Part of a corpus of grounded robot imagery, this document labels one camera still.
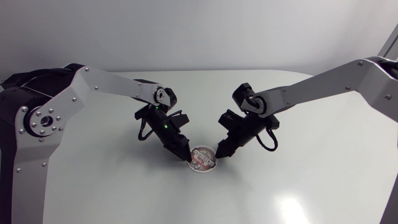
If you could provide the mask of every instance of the black cable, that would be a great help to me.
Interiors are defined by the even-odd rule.
[[[171,117],[177,115],[177,114],[182,114],[182,110],[179,110],[177,112],[174,112],[172,114],[170,114],[166,119],[170,119]],[[142,132],[144,131],[145,125],[147,124],[147,121],[142,118],[141,119],[141,127],[139,128],[139,133],[138,133],[138,140],[140,141],[145,141],[153,132],[154,130],[150,130],[144,137],[142,137]]]
[[[145,141],[154,132],[154,130],[152,129],[144,137],[142,137],[142,132],[144,131],[146,124],[147,124],[147,121],[143,118],[141,120],[141,127],[139,128],[139,133],[138,133],[138,140],[140,140],[140,141]]]
[[[272,132],[271,129],[266,129],[268,135],[274,140],[274,148],[268,148],[264,143],[262,143],[260,136],[256,135],[257,141],[259,141],[260,145],[264,148],[267,149],[270,152],[274,152],[278,148],[278,140],[276,140],[275,134]]]

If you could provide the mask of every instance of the white wall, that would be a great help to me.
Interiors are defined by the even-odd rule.
[[[0,78],[70,62],[314,75],[376,55],[397,11],[396,0],[1,0]]]

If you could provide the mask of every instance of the round coaster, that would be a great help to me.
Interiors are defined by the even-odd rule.
[[[191,151],[191,156],[192,161],[187,162],[187,164],[195,172],[210,172],[217,165],[216,152],[210,147],[194,147]]]

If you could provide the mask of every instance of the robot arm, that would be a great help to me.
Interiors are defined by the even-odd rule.
[[[374,109],[398,122],[398,63],[382,57],[355,60],[291,86],[259,93],[249,84],[242,84],[233,99],[246,116],[242,118],[230,110],[221,116],[219,123],[229,132],[228,138],[218,143],[216,157],[232,156],[253,137],[259,139],[258,133],[263,129],[274,139],[275,148],[267,148],[273,151],[277,141],[271,130],[279,127],[274,114],[299,103],[353,90]]]
[[[58,148],[67,121],[84,107],[91,90],[148,103],[136,118],[146,119],[168,150],[183,160],[192,159],[188,139],[179,134],[188,117],[181,112],[166,115],[177,98],[160,83],[70,64],[15,74],[1,85],[1,223],[42,223],[49,157]],[[159,129],[164,125],[169,128]]]

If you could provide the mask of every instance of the white table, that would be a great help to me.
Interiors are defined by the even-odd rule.
[[[217,148],[218,119],[240,112],[231,95],[310,77],[275,70],[119,73],[163,83],[190,122],[190,147]],[[162,147],[138,141],[145,104],[90,93],[50,158],[44,223],[378,223],[398,172],[397,124],[359,93],[311,101],[277,114],[275,152],[255,139],[207,173]],[[272,141],[261,133],[267,145]]]

